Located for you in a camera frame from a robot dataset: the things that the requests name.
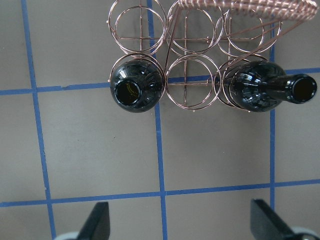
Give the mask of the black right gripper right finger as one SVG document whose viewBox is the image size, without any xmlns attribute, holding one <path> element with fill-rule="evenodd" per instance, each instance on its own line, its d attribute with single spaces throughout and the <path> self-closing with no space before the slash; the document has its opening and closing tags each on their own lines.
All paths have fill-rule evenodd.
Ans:
<svg viewBox="0 0 320 240">
<path fill-rule="evenodd" d="M 250 231 L 255 240 L 306 240 L 306 232 L 294 232 L 263 199 L 250 202 Z"/>
</svg>

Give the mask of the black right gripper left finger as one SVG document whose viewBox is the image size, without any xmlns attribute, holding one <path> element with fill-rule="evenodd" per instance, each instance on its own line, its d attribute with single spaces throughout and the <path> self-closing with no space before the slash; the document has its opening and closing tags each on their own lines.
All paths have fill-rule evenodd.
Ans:
<svg viewBox="0 0 320 240">
<path fill-rule="evenodd" d="M 84 225 L 79 231 L 77 240 L 108 240 L 111 234 L 111 223 L 108 202 L 97 202 Z"/>
</svg>

